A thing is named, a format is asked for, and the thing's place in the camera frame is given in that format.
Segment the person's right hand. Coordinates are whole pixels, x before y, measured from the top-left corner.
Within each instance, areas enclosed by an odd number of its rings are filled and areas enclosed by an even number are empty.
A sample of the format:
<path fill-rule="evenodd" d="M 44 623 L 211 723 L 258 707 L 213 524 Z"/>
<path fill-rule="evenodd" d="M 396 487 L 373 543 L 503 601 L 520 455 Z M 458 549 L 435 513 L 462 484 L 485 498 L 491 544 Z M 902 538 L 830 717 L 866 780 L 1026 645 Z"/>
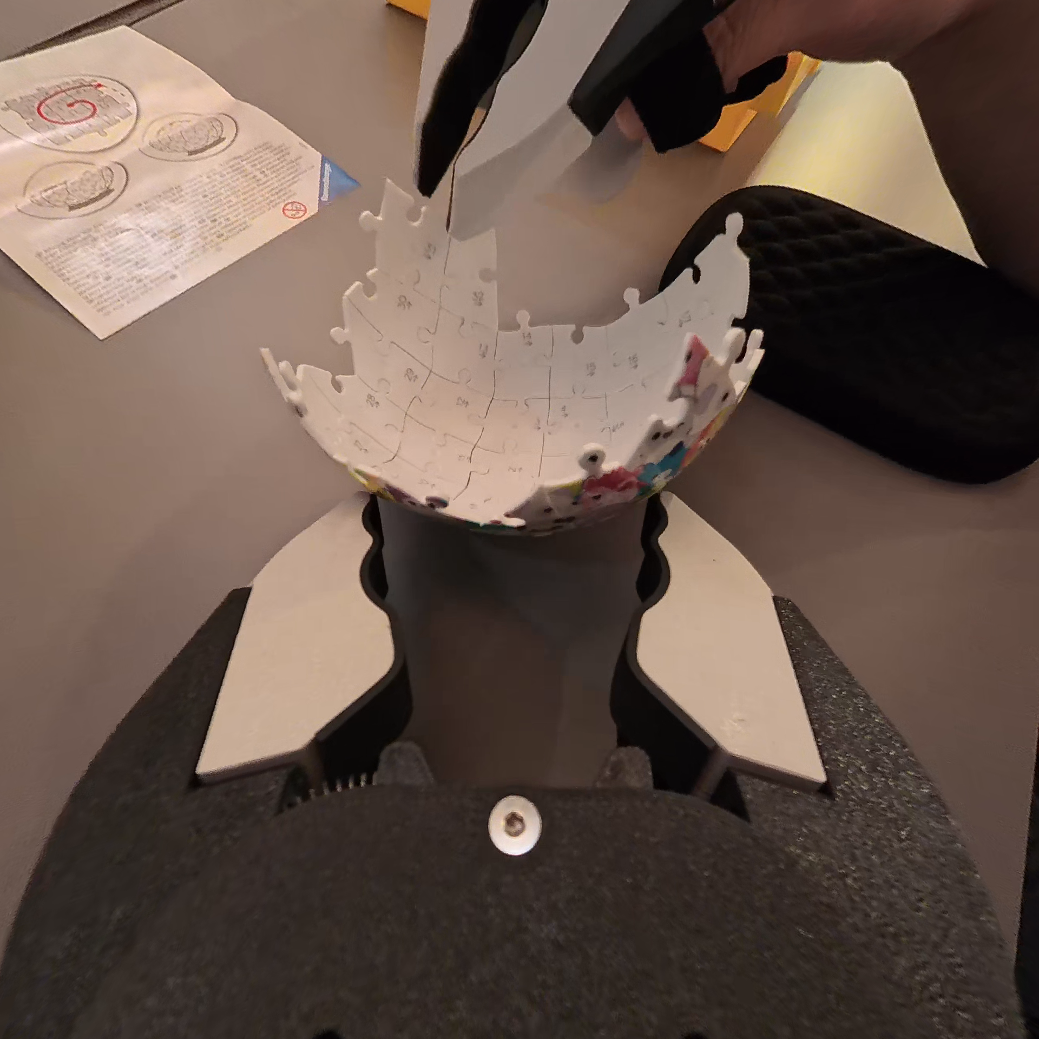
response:
<path fill-rule="evenodd" d="M 792 52 L 838 62 L 895 62 L 988 2 L 738 1 L 702 31 L 728 94 L 750 71 Z"/>

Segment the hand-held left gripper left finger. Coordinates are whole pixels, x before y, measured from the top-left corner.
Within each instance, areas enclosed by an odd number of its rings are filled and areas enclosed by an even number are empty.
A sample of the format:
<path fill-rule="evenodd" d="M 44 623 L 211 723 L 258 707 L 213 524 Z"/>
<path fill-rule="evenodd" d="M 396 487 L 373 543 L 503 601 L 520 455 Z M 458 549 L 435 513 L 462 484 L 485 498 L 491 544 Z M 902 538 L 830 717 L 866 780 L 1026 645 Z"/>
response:
<path fill-rule="evenodd" d="M 332 735 L 395 664 L 391 619 L 363 582 L 378 518 L 374 498 L 355 492 L 255 575 L 195 766 L 202 784 L 288 766 L 336 785 L 368 770 L 336 765 Z"/>

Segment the half built puzzle ball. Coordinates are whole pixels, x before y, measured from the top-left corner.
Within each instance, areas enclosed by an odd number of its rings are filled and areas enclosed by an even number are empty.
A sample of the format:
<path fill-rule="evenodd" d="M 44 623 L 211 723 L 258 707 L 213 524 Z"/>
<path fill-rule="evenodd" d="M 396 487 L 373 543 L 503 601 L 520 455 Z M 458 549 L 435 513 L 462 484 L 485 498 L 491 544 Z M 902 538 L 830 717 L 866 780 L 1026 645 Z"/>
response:
<path fill-rule="evenodd" d="M 515 533 L 588 522 L 662 491 L 744 398 L 764 356 L 747 332 L 743 216 L 691 267 L 606 326 L 500 330 L 492 231 L 459 241 L 384 182 L 372 294 L 343 297 L 347 374 L 261 351 L 279 395 L 367 491 L 452 522 Z"/>

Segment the white instruction leaflet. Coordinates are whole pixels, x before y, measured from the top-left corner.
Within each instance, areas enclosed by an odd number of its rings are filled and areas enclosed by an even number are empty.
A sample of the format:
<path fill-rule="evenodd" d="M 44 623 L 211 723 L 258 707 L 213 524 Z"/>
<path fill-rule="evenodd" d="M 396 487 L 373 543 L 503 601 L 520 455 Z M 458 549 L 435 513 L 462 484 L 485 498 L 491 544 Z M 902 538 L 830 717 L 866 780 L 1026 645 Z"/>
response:
<path fill-rule="evenodd" d="M 131 28 L 2 61 L 2 252 L 101 340 L 354 189 Z"/>

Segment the yellow plastic bin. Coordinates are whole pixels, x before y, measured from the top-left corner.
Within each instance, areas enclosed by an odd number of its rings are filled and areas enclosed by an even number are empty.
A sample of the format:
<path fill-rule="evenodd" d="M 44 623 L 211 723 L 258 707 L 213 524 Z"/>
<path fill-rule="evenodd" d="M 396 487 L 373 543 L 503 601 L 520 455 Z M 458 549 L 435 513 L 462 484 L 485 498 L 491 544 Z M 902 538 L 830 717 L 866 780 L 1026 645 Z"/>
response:
<path fill-rule="evenodd" d="M 392 2 L 392 6 L 421 17 L 425 19 L 427 24 L 430 14 L 430 3 Z M 750 102 L 725 108 L 715 129 L 705 138 L 697 142 L 704 144 L 715 152 L 725 153 L 756 117 L 766 114 L 776 115 L 782 111 L 785 108 L 785 104 L 796 94 L 796 90 L 812 76 L 821 63 L 819 59 L 808 57 L 797 51 L 787 55 L 787 57 L 785 76 L 780 81 L 774 83 L 766 91 L 760 94 L 760 97 L 754 98 Z M 485 115 L 486 113 L 480 114 L 474 121 L 472 136 Z"/>

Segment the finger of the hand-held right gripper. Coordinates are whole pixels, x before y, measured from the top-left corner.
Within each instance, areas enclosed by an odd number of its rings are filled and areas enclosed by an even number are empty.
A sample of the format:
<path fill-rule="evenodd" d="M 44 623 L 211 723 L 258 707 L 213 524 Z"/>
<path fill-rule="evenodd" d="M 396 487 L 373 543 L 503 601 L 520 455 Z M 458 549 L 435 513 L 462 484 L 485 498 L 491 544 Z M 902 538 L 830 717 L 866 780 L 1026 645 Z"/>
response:
<path fill-rule="evenodd" d="M 434 1 L 415 114 L 412 183 L 430 199 L 531 41 L 544 1 Z"/>
<path fill-rule="evenodd" d="M 624 1 L 552 1 L 501 78 L 486 115 L 453 165 L 448 231 L 457 240 L 492 229 L 515 203 L 547 193 L 591 146 L 569 106 Z"/>

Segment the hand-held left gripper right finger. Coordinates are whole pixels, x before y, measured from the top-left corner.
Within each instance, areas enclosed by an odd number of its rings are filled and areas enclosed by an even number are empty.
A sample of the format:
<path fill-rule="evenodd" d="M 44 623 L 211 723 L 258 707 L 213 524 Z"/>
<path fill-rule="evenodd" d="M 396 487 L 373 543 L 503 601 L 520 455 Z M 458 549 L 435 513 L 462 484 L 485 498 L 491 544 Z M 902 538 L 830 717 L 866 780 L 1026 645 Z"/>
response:
<path fill-rule="evenodd" d="M 646 505 L 639 597 L 610 709 L 659 790 L 717 796 L 746 774 L 816 792 L 827 776 L 775 600 L 674 494 Z"/>

